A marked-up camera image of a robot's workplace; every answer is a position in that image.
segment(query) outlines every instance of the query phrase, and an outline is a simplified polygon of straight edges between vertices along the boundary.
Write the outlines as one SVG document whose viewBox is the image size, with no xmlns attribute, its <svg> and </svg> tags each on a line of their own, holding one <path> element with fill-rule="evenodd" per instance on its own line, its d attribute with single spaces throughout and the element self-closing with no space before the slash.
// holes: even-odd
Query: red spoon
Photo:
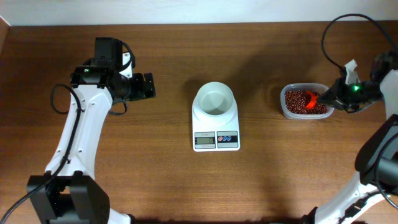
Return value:
<svg viewBox="0 0 398 224">
<path fill-rule="evenodd" d="M 310 102 L 305 106 L 305 109 L 313 109 L 315 105 L 317 104 L 317 98 L 318 96 L 315 96 L 311 91 L 307 91 L 307 94 L 311 96 Z"/>
</svg>

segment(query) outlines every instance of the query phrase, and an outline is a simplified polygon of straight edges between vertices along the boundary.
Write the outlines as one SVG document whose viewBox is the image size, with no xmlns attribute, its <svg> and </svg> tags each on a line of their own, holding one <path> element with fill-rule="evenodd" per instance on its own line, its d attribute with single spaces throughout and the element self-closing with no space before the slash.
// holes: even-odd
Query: plastic container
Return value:
<svg viewBox="0 0 398 224">
<path fill-rule="evenodd" d="M 280 104 L 282 105 L 282 111 L 284 113 L 284 116 L 288 119 L 323 119 L 329 117 L 335 110 L 332 107 L 328 106 L 328 109 L 324 114 L 296 114 L 290 112 L 287 109 L 285 102 L 285 93 L 287 91 L 309 90 L 322 94 L 326 92 L 328 89 L 329 88 L 327 86 L 317 83 L 297 83 L 285 86 L 285 88 L 280 93 Z"/>
</svg>

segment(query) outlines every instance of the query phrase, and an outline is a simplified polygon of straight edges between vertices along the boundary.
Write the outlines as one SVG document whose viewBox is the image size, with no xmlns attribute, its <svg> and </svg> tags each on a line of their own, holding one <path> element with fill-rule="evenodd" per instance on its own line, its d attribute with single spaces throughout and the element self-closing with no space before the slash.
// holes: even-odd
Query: red beans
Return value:
<svg viewBox="0 0 398 224">
<path fill-rule="evenodd" d="M 316 104 L 313 109 L 306 109 L 305 107 L 311 101 L 311 96 L 304 90 L 287 91 L 285 93 L 285 102 L 287 109 L 295 114 L 324 114 L 327 112 L 327 106 Z"/>
</svg>

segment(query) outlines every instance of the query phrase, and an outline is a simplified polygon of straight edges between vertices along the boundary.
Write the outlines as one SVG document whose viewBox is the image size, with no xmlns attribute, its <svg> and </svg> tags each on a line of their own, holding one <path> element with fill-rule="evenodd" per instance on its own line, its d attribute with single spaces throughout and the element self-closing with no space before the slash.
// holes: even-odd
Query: wooden table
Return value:
<svg viewBox="0 0 398 224">
<path fill-rule="evenodd" d="M 383 22 L 398 40 L 398 22 Z M 153 72 L 157 98 L 129 103 L 104 122 L 96 181 L 111 206 L 138 219 L 243 222 L 299 218 L 329 201 L 354 173 L 357 152 L 385 120 L 384 103 L 328 119 L 287 120 L 280 91 L 289 83 L 331 85 L 338 70 L 320 50 L 327 23 L 12 27 L 0 60 L 0 213 L 40 175 L 66 116 L 49 95 L 93 56 L 95 37 L 129 44 L 135 72 Z M 340 64 L 355 58 L 365 80 L 389 44 L 368 22 L 340 22 L 327 36 Z M 199 87 L 227 84 L 239 110 L 241 149 L 192 150 L 191 106 Z M 57 96 L 67 109 L 70 97 Z M 381 202 L 360 220 L 396 223 Z M 30 202 L 9 223 L 38 223 Z"/>
</svg>

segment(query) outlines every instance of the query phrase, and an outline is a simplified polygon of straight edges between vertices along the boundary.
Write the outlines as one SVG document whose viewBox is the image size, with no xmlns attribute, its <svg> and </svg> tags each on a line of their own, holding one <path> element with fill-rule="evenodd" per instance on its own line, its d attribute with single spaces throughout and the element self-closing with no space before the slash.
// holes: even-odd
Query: digital scale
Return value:
<svg viewBox="0 0 398 224">
<path fill-rule="evenodd" d="M 228 86 L 219 82 L 203 85 L 192 104 L 193 150 L 237 151 L 238 107 Z"/>
</svg>

